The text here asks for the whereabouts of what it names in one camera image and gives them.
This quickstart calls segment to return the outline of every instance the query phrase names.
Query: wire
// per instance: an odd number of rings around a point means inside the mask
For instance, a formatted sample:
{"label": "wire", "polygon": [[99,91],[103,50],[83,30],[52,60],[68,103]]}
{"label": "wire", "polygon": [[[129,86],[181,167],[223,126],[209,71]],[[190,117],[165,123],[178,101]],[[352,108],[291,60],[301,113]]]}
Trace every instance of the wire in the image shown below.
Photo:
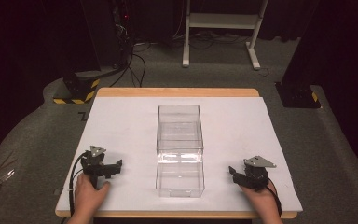
{"label": "wire", "polygon": [[218,39],[215,39],[214,42],[219,43],[219,44],[236,44],[236,43],[240,43],[240,42],[245,42],[246,40],[248,40],[250,38],[250,36],[247,36],[244,39],[240,39],[240,38],[241,38],[241,36],[237,35],[232,40],[218,40]]}
{"label": "wire", "polygon": [[7,163],[7,160],[11,157],[13,154],[13,151],[10,152],[10,154],[7,156],[7,158],[0,164],[0,171],[7,168],[9,165],[11,165],[13,162],[15,162],[17,159],[14,159],[13,161],[10,161]]}
{"label": "wire", "polygon": [[130,64],[132,62],[132,55],[133,54],[131,54],[130,61],[127,64],[126,69],[124,69],[124,71],[121,73],[120,77],[118,79],[116,79],[116,81],[114,83],[112,83],[109,87],[113,87],[116,83],[118,83],[121,80],[121,78],[124,76],[124,74],[127,72],[127,70],[130,68]]}
{"label": "wire", "polygon": [[83,171],[83,169],[80,169],[79,171],[77,171],[76,172],[76,174],[74,175],[74,177],[72,178],[72,181],[75,179],[75,177],[80,173],[80,172],[82,172]]}
{"label": "wire", "polygon": [[200,35],[200,37],[197,37],[197,40],[199,40],[199,41],[211,41],[211,39],[212,39],[212,41],[210,42],[210,44],[208,45],[208,46],[206,46],[206,47],[204,47],[204,48],[199,48],[199,47],[196,47],[196,46],[194,46],[194,45],[191,45],[191,44],[188,44],[191,48],[193,48],[193,49],[208,49],[208,48],[210,48],[212,45],[213,45],[213,43],[214,43],[214,38],[213,38],[213,36],[211,36],[211,35],[206,35],[206,37],[209,37],[209,39],[204,39],[204,38],[201,38],[201,37],[205,37],[205,35]]}
{"label": "wire", "polygon": [[64,217],[61,221],[61,224],[65,223],[66,217]]}
{"label": "wire", "polygon": [[135,82],[134,82],[134,77],[135,79],[138,81],[139,85],[141,85],[141,82],[139,81],[139,78],[135,75],[135,73],[132,71],[132,69],[130,68],[131,71],[131,80],[132,80],[132,85],[133,87],[136,87]]}
{"label": "wire", "polygon": [[279,214],[279,216],[281,216],[281,214],[282,214],[282,204],[281,204],[281,201],[280,201],[279,198],[278,198],[278,190],[277,190],[277,188],[275,187],[274,182],[272,182],[271,179],[268,179],[268,180],[271,182],[272,186],[275,188],[275,190],[276,190],[277,192],[275,193],[272,189],[269,188],[269,186],[266,186],[266,189],[267,189],[269,192],[271,192],[272,196],[274,197],[275,203],[277,204],[277,207],[278,207],[278,214]]}
{"label": "wire", "polygon": [[142,52],[142,51],[145,51],[147,49],[150,49],[150,47],[152,46],[152,43],[150,43],[150,42],[137,43],[137,44],[135,44],[135,46],[141,46],[141,45],[145,45],[145,44],[147,44],[147,47],[145,49],[134,50],[133,52]]}
{"label": "wire", "polygon": [[116,24],[116,27],[119,27],[119,28],[121,29],[120,35],[123,35],[123,31],[125,31],[125,32],[126,32],[126,34],[125,34],[125,35],[128,35],[128,34],[127,34],[127,29],[126,29],[126,28],[124,28],[124,26]]}
{"label": "wire", "polygon": [[179,33],[180,27],[182,26],[182,20],[183,20],[183,12],[185,11],[185,1],[182,1],[182,13],[180,16],[180,21],[179,21],[179,26],[178,29],[176,30],[175,34],[173,35],[173,38],[176,37],[176,35]]}
{"label": "wire", "polygon": [[143,71],[142,76],[141,76],[141,81],[139,82],[139,87],[142,87],[142,84],[144,82],[144,77],[145,77],[146,63],[145,63],[145,60],[141,56],[139,56],[138,54],[132,54],[132,55],[135,56],[135,57],[138,57],[144,63],[144,71]]}
{"label": "wire", "polygon": [[178,36],[175,36],[172,41],[175,41],[175,40],[178,40],[178,39],[182,39],[185,37],[185,34],[182,34],[182,35],[178,35]]}
{"label": "wire", "polygon": [[74,173],[77,163],[82,157],[86,156],[86,153],[82,153],[75,161],[74,166],[72,167],[71,178],[69,179],[69,207],[71,209],[71,216],[75,212],[75,203],[74,203]]}

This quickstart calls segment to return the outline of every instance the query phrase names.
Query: person's right hand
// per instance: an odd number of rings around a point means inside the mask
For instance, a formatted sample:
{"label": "person's right hand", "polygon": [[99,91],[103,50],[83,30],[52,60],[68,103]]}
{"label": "person's right hand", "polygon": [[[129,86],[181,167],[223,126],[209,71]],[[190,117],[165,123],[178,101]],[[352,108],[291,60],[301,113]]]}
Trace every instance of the person's right hand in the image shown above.
{"label": "person's right hand", "polygon": [[[251,202],[255,211],[265,224],[282,223],[281,217],[278,213],[278,207],[275,202],[274,196],[267,189],[261,189],[255,191],[254,189],[248,189],[244,186],[239,185],[243,193]],[[271,181],[268,182],[268,187],[276,193],[276,189]]]}

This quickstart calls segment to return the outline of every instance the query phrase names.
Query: gray carpet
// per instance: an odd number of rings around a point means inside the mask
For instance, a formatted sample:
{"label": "gray carpet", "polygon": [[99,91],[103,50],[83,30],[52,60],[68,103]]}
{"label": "gray carpet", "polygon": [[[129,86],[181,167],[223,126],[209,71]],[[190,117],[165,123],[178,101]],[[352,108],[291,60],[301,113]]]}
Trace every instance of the gray carpet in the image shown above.
{"label": "gray carpet", "polygon": [[[201,48],[205,42],[192,41]],[[297,41],[282,43],[258,40],[256,53],[263,69],[254,71],[243,42],[213,44],[190,49],[190,66],[182,68],[182,49],[161,45],[137,46],[146,62],[144,87],[256,88],[264,97],[275,132],[287,160],[304,211],[284,223],[358,223],[358,160],[324,97],[312,86],[321,109],[290,109],[282,106],[274,82],[281,81]],[[142,62],[133,58],[132,70],[139,77]],[[104,77],[99,88],[119,75]],[[0,146],[0,164],[14,161],[0,175],[16,173],[0,191],[0,223],[60,223],[54,214],[64,179],[85,127],[79,112],[87,105],[55,105],[52,96],[60,80],[40,92],[45,102],[24,118]],[[131,74],[115,85],[131,87]]]}

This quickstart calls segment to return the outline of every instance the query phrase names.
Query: table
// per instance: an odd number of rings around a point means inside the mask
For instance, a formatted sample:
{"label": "table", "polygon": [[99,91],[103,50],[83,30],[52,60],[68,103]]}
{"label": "table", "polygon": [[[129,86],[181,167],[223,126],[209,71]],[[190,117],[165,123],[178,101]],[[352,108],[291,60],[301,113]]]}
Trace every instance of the table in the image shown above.
{"label": "table", "polygon": [[[160,198],[156,190],[158,106],[169,104],[200,105],[205,176],[200,198]],[[302,211],[266,105],[254,89],[101,88],[72,165],[91,145],[107,149],[105,164],[123,160],[121,174],[108,179],[112,189],[96,217],[256,218],[228,172],[229,165],[243,171],[242,160],[255,155],[277,164],[268,174],[282,218]],[[56,207],[60,217],[70,216],[69,178],[70,172]]]}

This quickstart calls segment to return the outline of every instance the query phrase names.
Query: person's left hand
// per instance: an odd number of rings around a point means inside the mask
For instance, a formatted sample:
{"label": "person's left hand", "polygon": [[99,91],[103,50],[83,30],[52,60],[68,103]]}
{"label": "person's left hand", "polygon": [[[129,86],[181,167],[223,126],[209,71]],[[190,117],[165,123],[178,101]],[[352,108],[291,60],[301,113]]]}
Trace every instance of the person's left hand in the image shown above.
{"label": "person's left hand", "polygon": [[90,177],[80,174],[75,188],[75,213],[68,223],[89,223],[102,205],[109,189],[109,182],[105,182],[101,189],[95,189],[90,182]]}

